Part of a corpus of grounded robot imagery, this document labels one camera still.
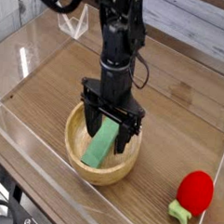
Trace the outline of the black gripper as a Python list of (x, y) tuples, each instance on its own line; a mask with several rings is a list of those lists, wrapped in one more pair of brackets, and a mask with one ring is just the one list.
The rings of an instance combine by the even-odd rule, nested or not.
[(82, 79), (84, 91), (81, 99), (85, 105), (86, 131), (94, 137), (101, 128), (102, 115), (107, 115), (119, 125), (114, 153), (120, 154), (131, 138), (139, 133), (145, 115), (143, 107), (132, 94), (135, 61), (113, 65), (101, 60), (100, 67), (99, 80), (90, 77)]

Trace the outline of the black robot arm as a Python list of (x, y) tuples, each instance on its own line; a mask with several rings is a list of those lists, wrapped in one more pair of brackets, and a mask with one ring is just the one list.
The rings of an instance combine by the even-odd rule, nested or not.
[(99, 59), (101, 77), (85, 77), (81, 94), (85, 105), (87, 133), (95, 136), (107, 116), (119, 125), (116, 153), (139, 133), (144, 108), (134, 99), (135, 62), (143, 60), (139, 50), (145, 45), (143, 0), (97, 0), (102, 34)]

